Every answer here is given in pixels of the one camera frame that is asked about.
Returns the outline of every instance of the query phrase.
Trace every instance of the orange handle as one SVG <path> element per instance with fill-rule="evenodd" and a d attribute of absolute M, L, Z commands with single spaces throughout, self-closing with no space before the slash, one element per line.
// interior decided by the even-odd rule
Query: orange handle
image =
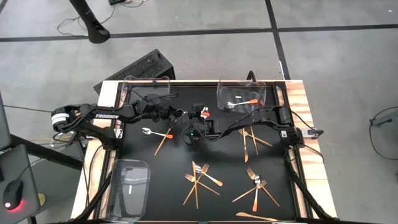
<path fill-rule="evenodd" d="M 258 103 L 259 102 L 259 100 L 257 100 L 257 99 L 254 99 L 254 100 L 250 100 L 250 101 L 248 101 L 247 103 Z"/>

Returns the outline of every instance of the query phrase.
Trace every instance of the desk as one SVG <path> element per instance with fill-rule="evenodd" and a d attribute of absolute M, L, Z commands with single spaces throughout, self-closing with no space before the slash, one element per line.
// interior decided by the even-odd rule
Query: desk
<path fill-rule="evenodd" d="M 261 80 L 267 82 L 274 82 L 275 80 Z M 218 82 L 218 80 L 172 80 L 171 82 Z M 103 82 L 103 87 L 101 89 L 101 94 L 99 96 L 98 105 L 99 106 L 114 106 L 115 100 L 117 98 L 119 81 L 105 81 Z M 301 80 L 289 80 L 285 81 L 286 89 L 287 89 L 287 97 L 289 99 L 289 105 L 291 109 L 296 112 L 303 120 L 309 125 L 313 125 L 312 116 L 310 112 L 310 108 L 307 101 L 307 96 L 305 94 L 304 84 Z M 294 123 L 297 127 L 304 128 L 305 125 L 293 115 Z M 111 121 L 105 119 L 95 119 L 94 124 L 100 127 L 110 126 Z M 318 141 L 305 139 L 305 144 L 313 147 L 316 150 L 320 151 Z M 93 155 L 96 149 L 101 145 L 98 140 L 90 141 L 88 145 L 88 149 L 85 156 L 85 169 L 89 170 L 90 162 L 93 158 Z M 111 154 L 109 160 L 109 169 L 110 172 L 111 164 L 113 163 L 114 154 Z M 98 190 L 100 184 L 100 176 L 101 170 L 104 162 L 105 151 L 100 150 L 96 153 L 95 158 L 93 160 L 93 167 L 91 171 L 91 181 L 89 186 L 89 196 L 90 199 L 93 198 L 95 193 Z M 323 209 L 331 216 L 336 216 L 335 206 L 333 203 L 333 199 L 331 196 L 328 179 L 326 176 L 325 166 L 322 163 L 321 157 L 318 155 L 304 149 L 300 150 L 300 155 L 302 159 L 303 172 L 305 175 L 305 181 L 307 184 L 308 190 L 317 200 L 317 202 L 323 207 Z M 298 197 L 298 205 L 300 209 L 300 213 L 302 217 L 306 217 L 305 204 L 303 201 L 303 196 L 296 187 L 297 197 Z M 108 193 L 105 192 L 103 197 L 103 202 L 105 202 Z M 86 187 L 85 187 L 85 178 L 83 172 L 80 176 L 80 182 L 78 186 L 78 190 L 76 193 L 76 199 L 72 210 L 71 218 L 75 218 L 79 216 L 79 214 L 85 208 L 85 199 L 86 199 Z M 101 204 L 101 210 L 104 208 L 105 204 Z"/>

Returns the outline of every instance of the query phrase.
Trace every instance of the computer mouse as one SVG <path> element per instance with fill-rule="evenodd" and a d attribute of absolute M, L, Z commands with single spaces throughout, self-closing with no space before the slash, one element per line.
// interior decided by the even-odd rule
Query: computer mouse
<path fill-rule="evenodd" d="M 20 180 L 11 181 L 4 190 L 3 193 L 3 205 L 8 210 L 12 210 L 21 202 L 22 199 L 22 189 L 24 188 L 24 183 Z"/>

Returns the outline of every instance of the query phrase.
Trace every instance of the concrete floor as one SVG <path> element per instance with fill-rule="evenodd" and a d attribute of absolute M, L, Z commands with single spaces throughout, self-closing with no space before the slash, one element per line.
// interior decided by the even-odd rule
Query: concrete floor
<path fill-rule="evenodd" d="M 88 2 L 99 21 L 112 12 L 105 0 Z M 278 27 L 398 24 L 396 1 L 272 0 L 272 6 Z M 8 0 L 0 13 L 0 38 L 59 35 L 57 25 L 73 17 L 68 1 Z M 128 33 L 271 25 L 264 0 L 148 0 L 134 9 L 116 6 L 104 26 Z M 62 30 L 85 33 L 76 22 Z M 325 130 L 320 145 L 338 216 L 396 223 L 398 162 L 373 152 L 368 120 L 398 105 L 398 30 L 292 32 L 280 38 L 291 79 L 304 80 L 315 124 Z M 174 65 L 178 79 L 244 78 L 249 70 L 261 79 L 282 78 L 271 33 L 110 39 L 100 45 L 8 42 L 0 43 L 4 103 L 43 110 L 96 103 L 93 85 L 155 48 Z M 48 114 L 11 108 L 6 113 L 13 134 L 42 139 L 53 133 Z M 373 130 L 376 147 L 389 157 L 398 157 L 395 130 L 395 124 Z M 73 191 L 65 197 L 38 215 L 39 223 L 67 220 Z"/>

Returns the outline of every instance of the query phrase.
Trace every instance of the black box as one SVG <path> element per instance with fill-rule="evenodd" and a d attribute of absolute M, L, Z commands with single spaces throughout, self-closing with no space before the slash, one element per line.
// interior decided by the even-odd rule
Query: black box
<path fill-rule="evenodd" d="M 136 78 L 162 78 L 166 76 L 175 80 L 173 65 L 157 49 L 111 75 L 106 80 L 124 80 L 129 75 Z M 100 94 L 101 87 L 102 82 L 93 88 L 97 94 Z"/>

